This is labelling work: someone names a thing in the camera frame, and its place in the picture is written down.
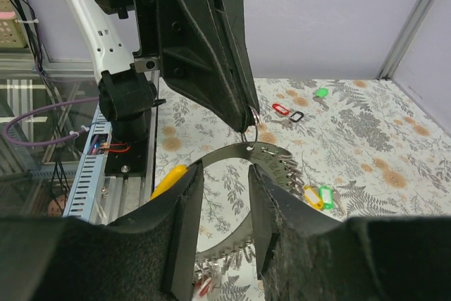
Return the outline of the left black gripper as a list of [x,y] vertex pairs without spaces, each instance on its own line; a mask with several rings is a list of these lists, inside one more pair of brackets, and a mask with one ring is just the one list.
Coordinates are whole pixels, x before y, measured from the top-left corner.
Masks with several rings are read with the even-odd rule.
[[134,11],[137,58],[161,58],[178,94],[213,111],[235,131],[259,113],[245,41],[244,0],[94,0],[121,20]]

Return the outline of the red tag key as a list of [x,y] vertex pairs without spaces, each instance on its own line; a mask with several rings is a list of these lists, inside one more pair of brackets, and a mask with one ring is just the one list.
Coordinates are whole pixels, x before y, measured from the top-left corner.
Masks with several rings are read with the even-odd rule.
[[273,111],[280,117],[286,117],[286,116],[289,116],[289,114],[290,114],[290,111],[287,108],[285,108],[284,106],[282,106],[278,103],[272,104],[271,107],[272,107]]

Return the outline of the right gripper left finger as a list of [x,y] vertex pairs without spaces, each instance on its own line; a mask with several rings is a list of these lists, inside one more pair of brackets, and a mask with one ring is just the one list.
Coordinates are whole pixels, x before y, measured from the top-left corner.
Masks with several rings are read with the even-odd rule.
[[195,163],[162,195],[108,225],[1,220],[2,300],[190,300],[204,188]]

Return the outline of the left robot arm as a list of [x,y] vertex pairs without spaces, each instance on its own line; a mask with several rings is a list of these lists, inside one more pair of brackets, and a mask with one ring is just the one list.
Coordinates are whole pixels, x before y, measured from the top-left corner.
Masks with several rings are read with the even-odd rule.
[[99,107],[119,142],[147,132],[157,97],[144,65],[237,133],[259,122],[244,0],[65,0],[94,66]]

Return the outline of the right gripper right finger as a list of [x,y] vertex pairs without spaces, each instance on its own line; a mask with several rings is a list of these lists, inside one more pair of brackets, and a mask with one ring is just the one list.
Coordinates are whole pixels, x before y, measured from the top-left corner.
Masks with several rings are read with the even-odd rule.
[[257,274],[267,300],[449,300],[450,218],[336,221],[249,167]]

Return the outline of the black tag key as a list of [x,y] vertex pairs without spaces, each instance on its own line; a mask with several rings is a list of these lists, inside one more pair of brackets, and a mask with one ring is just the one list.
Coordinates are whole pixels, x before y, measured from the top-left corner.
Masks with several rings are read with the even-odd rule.
[[285,128],[293,128],[296,123],[299,123],[304,118],[304,113],[301,111],[295,111],[288,117],[285,117],[279,123]]

